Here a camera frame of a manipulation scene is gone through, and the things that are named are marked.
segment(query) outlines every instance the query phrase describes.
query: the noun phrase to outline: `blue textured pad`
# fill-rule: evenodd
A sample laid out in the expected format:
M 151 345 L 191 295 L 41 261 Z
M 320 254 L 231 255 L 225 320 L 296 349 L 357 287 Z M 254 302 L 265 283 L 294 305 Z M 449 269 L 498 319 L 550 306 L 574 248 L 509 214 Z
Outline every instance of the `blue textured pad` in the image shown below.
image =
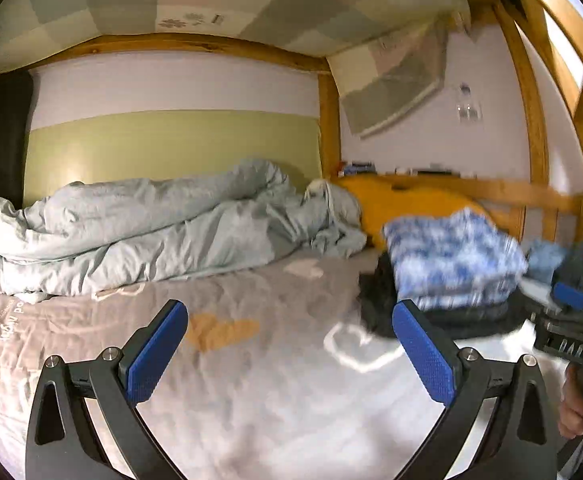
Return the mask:
M 575 288 L 565 285 L 562 282 L 554 285 L 553 297 L 558 303 L 564 303 L 576 310 L 583 310 L 583 292 Z
M 443 355 L 402 302 L 394 307 L 392 324 L 431 399 L 448 407 L 456 396 L 456 384 Z
M 127 400 L 131 404 L 151 397 L 162 373 L 187 332 L 187 307 L 178 301 L 129 367 Z

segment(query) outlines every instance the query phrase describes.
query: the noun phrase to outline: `blue gripper pad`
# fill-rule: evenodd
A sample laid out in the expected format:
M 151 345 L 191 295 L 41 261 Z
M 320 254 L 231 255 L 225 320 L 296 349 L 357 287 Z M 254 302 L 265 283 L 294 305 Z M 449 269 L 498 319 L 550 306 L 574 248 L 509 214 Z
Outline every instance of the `blue gripper pad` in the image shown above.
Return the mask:
M 572 286 L 558 282 L 551 290 L 551 297 L 558 304 L 565 304 L 576 310 L 583 310 L 583 292 Z
M 187 307 L 169 300 L 151 323 L 136 330 L 122 348 L 118 377 L 130 404 L 151 397 L 156 384 L 187 332 Z
M 392 324 L 431 399 L 449 407 L 462 380 L 459 348 L 411 300 L 396 304 Z

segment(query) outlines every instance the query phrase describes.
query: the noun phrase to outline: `pillow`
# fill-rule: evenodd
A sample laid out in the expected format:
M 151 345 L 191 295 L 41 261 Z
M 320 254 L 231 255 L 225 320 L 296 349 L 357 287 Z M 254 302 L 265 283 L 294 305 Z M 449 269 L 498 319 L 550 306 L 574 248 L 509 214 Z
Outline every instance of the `pillow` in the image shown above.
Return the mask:
M 409 190 L 391 189 L 393 184 L 373 174 L 339 178 L 336 183 L 356 197 L 363 212 L 363 231 L 371 237 L 374 247 L 385 249 L 382 226 L 400 216 L 431 216 L 443 218 L 471 208 L 490 218 L 481 205 L 459 193 L 433 187 L 414 187 Z

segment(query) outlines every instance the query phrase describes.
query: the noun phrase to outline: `black device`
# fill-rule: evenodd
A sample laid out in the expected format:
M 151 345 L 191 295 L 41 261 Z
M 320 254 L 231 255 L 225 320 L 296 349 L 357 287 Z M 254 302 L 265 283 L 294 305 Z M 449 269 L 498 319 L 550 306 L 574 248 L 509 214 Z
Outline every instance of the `black device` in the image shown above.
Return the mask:
M 150 397 L 187 326 L 186 308 L 170 300 L 122 349 L 92 361 L 47 358 L 34 396 L 26 448 L 28 480 L 127 478 L 111 468 L 84 399 L 97 399 L 111 434 L 138 480 L 185 478 L 162 451 L 135 404 Z M 397 480 L 443 480 L 459 455 L 483 400 L 497 405 L 471 466 L 457 479 L 553 480 L 556 423 L 532 356 L 484 359 L 459 349 L 411 301 L 396 305 L 394 325 L 418 374 L 444 413 Z

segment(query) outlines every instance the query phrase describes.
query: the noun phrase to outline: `bed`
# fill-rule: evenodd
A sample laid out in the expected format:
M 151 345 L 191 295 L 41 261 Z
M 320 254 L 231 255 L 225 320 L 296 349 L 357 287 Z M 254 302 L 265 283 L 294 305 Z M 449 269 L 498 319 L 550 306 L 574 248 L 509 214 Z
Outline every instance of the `bed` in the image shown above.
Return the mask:
M 344 260 L 302 250 L 258 269 L 38 304 L 0 295 L 1 463 L 24 478 L 26 428 L 47 355 L 94 358 L 178 298 L 190 313 L 188 332 L 138 408 L 183 474 L 393 478 L 442 406 L 430 400 L 397 341 L 361 326 L 357 278 L 377 255 L 366 250 Z M 533 328 L 471 344 L 485 356 L 515 360 L 531 351 Z M 563 365 L 538 358 L 556 402 Z M 90 412 L 112 464 L 129 474 L 99 410 L 90 404 Z M 456 472 L 471 460 L 487 413 Z

